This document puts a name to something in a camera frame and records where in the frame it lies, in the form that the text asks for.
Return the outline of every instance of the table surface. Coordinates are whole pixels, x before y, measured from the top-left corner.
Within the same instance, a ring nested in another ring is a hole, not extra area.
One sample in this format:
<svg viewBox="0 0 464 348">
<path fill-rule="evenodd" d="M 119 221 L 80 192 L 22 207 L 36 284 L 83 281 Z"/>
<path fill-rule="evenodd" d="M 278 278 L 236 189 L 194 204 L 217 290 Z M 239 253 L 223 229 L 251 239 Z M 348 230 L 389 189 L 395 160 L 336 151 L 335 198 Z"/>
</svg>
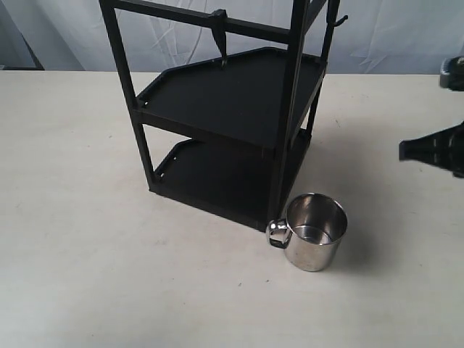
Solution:
<svg viewBox="0 0 464 348">
<path fill-rule="evenodd" d="M 436 76 L 327 76 L 291 193 L 349 216 L 321 273 L 148 192 L 115 73 L 0 72 L 0 105 L 0 346 L 463 346 L 464 181 L 398 161 L 463 120 Z"/>
</svg>

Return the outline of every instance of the stainless steel mug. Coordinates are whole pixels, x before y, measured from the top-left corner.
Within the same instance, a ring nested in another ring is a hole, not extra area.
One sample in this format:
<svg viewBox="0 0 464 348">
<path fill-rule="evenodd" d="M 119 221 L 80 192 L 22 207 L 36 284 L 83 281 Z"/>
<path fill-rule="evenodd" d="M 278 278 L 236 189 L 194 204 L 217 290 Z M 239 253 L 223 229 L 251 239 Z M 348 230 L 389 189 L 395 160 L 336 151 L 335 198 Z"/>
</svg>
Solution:
<svg viewBox="0 0 464 348">
<path fill-rule="evenodd" d="M 317 272 L 331 264 L 347 226 L 347 215 L 339 203 L 310 193 L 291 201 L 285 218 L 269 223 L 266 236 L 295 266 Z M 282 241 L 272 238 L 277 231 L 284 232 Z"/>
</svg>

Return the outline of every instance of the black tray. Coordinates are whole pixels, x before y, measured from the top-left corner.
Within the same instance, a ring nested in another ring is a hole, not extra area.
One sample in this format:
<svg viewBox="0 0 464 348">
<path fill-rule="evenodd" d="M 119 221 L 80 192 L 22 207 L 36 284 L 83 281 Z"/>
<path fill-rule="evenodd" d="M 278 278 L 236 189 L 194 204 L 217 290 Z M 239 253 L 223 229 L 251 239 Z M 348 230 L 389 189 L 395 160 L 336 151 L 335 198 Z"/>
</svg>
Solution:
<svg viewBox="0 0 464 348">
<path fill-rule="evenodd" d="M 286 51 L 266 47 L 164 71 L 138 95 L 141 122 L 190 138 L 272 158 Z M 290 122 L 291 144 L 326 64 L 303 55 Z"/>
<path fill-rule="evenodd" d="M 298 132 L 287 157 L 281 206 L 310 145 L 310 136 Z M 250 154 L 225 151 L 196 140 L 182 141 L 154 171 L 152 191 L 213 214 L 264 231 L 272 161 Z"/>
</svg>

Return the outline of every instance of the white curtain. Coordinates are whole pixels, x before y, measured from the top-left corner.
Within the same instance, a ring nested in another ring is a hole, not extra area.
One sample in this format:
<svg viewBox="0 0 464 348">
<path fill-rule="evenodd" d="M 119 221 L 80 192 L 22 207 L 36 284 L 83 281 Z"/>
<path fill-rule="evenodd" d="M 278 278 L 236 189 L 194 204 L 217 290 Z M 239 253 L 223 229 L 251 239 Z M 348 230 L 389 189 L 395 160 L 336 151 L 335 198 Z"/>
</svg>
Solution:
<svg viewBox="0 0 464 348">
<path fill-rule="evenodd" d="M 0 0 L 47 70 L 114 70 L 97 0 Z M 156 0 L 177 7 L 288 28 L 292 0 Z M 129 12 L 117 13 L 130 68 L 161 71 L 218 57 L 211 32 Z M 437 73 L 441 61 L 464 54 L 463 0 L 341 0 L 349 19 L 334 34 L 332 73 Z M 318 54 L 325 9 L 306 37 Z M 228 34 L 232 54 L 271 43 Z"/>
</svg>

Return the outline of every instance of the hook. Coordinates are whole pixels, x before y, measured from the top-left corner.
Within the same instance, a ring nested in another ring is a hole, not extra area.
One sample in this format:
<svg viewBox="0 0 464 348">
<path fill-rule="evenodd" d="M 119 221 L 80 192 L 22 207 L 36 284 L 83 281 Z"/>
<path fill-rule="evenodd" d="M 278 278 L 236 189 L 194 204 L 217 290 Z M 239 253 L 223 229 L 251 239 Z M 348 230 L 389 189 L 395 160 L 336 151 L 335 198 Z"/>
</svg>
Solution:
<svg viewBox="0 0 464 348">
<path fill-rule="evenodd" d="M 344 15 L 342 18 L 340 18 L 339 20 L 337 20 L 336 22 L 327 22 L 327 24 L 331 25 L 332 27 L 336 28 L 336 27 L 339 27 L 340 25 L 342 25 L 343 23 L 345 23 L 345 20 L 348 19 L 348 16 L 347 15 Z"/>
<path fill-rule="evenodd" d="M 222 56 L 221 67 L 227 64 L 227 39 L 225 37 L 224 22 L 227 20 L 227 12 L 224 9 L 217 9 L 208 15 L 211 20 L 212 37 L 215 39 L 216 45 Z"/>
</svg>

